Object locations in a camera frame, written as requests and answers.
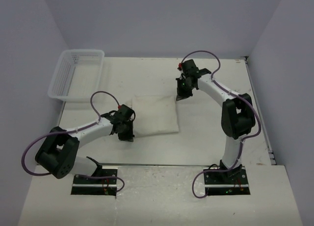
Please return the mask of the cream white t shirt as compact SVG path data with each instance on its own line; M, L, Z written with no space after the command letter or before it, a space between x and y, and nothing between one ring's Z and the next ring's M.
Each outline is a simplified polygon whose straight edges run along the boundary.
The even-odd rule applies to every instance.
M125 105L135 111L133 131L136 138L179 132L174 96L134 96Z

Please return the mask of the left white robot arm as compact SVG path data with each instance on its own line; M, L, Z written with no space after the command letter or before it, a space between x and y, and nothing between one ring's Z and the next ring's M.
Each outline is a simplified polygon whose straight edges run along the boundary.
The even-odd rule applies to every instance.
M123 104L117 111L104 113L84 126L70 130L54 127L37 152L35 161L57 179L72 174L97 183L102 177L100 163L91 157L77 157L78 150L114 134L120 141L133 142L132 117L135 117L135 111Z

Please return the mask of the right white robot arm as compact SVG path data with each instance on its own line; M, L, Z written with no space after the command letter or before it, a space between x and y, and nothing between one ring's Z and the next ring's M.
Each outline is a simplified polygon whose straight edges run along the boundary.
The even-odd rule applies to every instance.
M256 124L251 97L219 84L208 69L199 69L192 59L180 63L178 70L181 75L176 79L177 101L193 96L192 91L196 89L209 95L222 108L221 127L226 135L225 151L219 168L211 172L219 173L223 183L230 183L241 167L243 139Z

